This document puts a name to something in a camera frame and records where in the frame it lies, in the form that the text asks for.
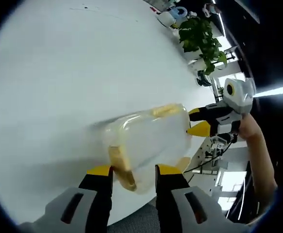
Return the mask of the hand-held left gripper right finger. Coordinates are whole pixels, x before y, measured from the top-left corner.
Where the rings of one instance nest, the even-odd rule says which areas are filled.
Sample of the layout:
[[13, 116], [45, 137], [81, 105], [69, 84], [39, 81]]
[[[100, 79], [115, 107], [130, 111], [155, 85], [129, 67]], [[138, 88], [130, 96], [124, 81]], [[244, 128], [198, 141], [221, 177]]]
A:
[[229, 223], [217, 202], [190, 187], [174, 166], [155, 166], [156, 208], [163, 233], [227, 233]]

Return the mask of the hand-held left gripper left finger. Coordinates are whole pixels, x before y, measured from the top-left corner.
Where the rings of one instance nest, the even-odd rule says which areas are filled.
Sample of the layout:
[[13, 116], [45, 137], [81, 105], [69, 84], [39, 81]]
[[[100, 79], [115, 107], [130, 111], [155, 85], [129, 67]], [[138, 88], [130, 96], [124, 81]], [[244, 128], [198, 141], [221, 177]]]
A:
[[45, 208], [51, 233], [105, 233], [112, 208], [113, 168], [87, 171], [77, 188], [69, 188]]

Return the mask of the person's right hand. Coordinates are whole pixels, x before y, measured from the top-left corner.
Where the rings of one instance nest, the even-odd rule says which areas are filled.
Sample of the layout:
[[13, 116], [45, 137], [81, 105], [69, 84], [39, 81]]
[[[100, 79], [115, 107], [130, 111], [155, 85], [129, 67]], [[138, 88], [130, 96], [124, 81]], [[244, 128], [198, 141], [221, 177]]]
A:
[[238, 134], [241, 136], [242, 139], [247, 140], [251, 136], [257, 134], [260, 130], [256, 120], [253, 118], [251, 114], [244, 115], [239, 129]]

